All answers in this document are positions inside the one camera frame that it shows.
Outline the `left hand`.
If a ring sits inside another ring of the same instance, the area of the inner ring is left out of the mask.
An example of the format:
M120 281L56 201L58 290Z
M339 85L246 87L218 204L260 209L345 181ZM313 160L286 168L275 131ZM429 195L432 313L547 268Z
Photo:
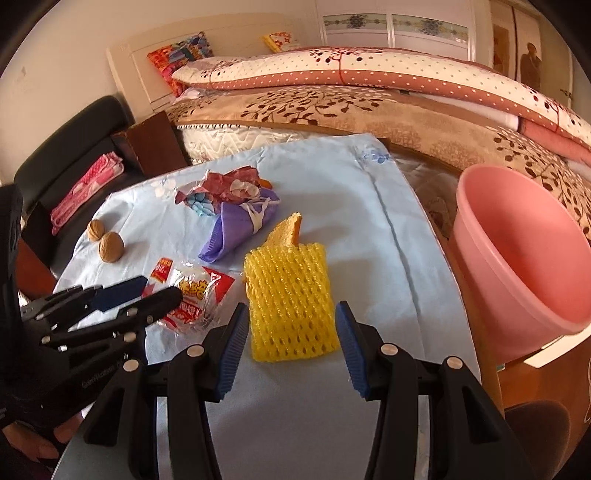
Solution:
M76 434L83 421L81 413L77 413L62 425L56 427L53 431L55 441L60 445L67 444ZM40 436L29 428L13 423L2 429L8 443L11 447L22 452L32 461L45 459L57 459L58 449L54 442L48 438Z

